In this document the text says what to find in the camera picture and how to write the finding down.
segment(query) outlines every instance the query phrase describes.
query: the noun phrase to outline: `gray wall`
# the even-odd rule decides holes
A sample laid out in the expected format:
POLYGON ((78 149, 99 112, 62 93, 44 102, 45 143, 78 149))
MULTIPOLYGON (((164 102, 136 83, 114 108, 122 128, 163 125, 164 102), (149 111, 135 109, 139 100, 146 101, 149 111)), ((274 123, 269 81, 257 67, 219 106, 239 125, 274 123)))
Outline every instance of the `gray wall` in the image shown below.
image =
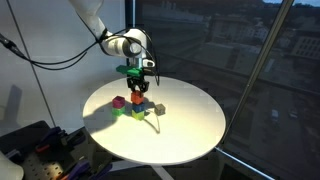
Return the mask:
MULTIPOLYGON (((94 42, 93 36, 67 0, 10 0, 10 3, 32 59, 42 62, 67 59, 94 42)), ((123 29, 125 27, 124 1, 105 0, 99 16, 111 32, 123 29)), ((16 42, 23 50, 5 1, 0 2, 0 21, 2 22, 0 32, 16 42)), ((16 93, 20 90, 22 94, 20 104, 9 109, 11 111, 18 109, 16 119, 11 120, 17 123, 0 124, 0 135, 41 119, 53 126, 30 64, 23 62, 2 47, 0 58, 1 123, 3 117, 7 116, 5 112, 8 109, 10 89, 16 87, 14 88, 16 93)), ((82 127, 84 125, 82 108, 87 98, 97 88, 123 77, 115 71, 115 68, 125 63, 125 59, 106 56, 96 46, 72 68, 47 71, 36 67, 36 73, 56 125, 66 129, 67 132, 82 127)))

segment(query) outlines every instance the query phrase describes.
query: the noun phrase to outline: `toy block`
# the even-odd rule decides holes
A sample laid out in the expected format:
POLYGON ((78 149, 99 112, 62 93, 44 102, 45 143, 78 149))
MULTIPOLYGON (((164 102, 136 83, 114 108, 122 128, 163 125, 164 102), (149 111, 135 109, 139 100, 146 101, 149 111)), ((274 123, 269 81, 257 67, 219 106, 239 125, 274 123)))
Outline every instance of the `toy block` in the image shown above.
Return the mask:
POLYGON ((134 110, 132 110, 132 117, 135 118, 136 120, 143 120, 144 119, 144 111, 136 113, 136 112, 134 112, 134 110))
POLYGON ((136 113, 144 111, 144 103, 140 103, 140 104, 132 103, 132 110, 134 110, 134 112, 136 113))
POLYGON ((131 93, 131 101, 135 104, 140 104, 144 100, 143 93, 140 91, 134 91, 131 93))
POLYGON ((154 112, 158 115, 161 116, 165 114, 166 112, 166 107, 164 107, 163 104, 157 104, 156 107, 154 108, 154 112))
POLYGON ((122 108, 112 108, 112 114, 114 116, 121 116, 125 112, 126 108, 123 106, 122 108))
POLYGON ((116 108, 116 109, 120 109, 123 106, 125 106, 125 99, 122 96, 116 96, 115 98, 113 98, 112 100, 112 107, 116 108))

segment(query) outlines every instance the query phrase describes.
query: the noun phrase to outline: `round white table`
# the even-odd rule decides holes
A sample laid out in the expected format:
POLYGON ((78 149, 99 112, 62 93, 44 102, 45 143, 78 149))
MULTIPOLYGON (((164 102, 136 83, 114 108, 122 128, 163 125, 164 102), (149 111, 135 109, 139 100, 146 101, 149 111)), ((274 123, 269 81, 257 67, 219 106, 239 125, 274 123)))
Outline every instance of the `round white table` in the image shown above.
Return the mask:
POLYGON ((144 93, 145 120, 131 116, 131 90, 126 78, 96 90, 83 109, 85 127, 92 138, 111 154, 140 164, 174 165, 195 160, 210 152, 221 140, 225 116, 218 103, 201 89, 186 82, 154 77, 144 93), (126 112, 112 115, 112 99, 126 99, 126 112), (166 113, 156 116, 154 105, 166 113))

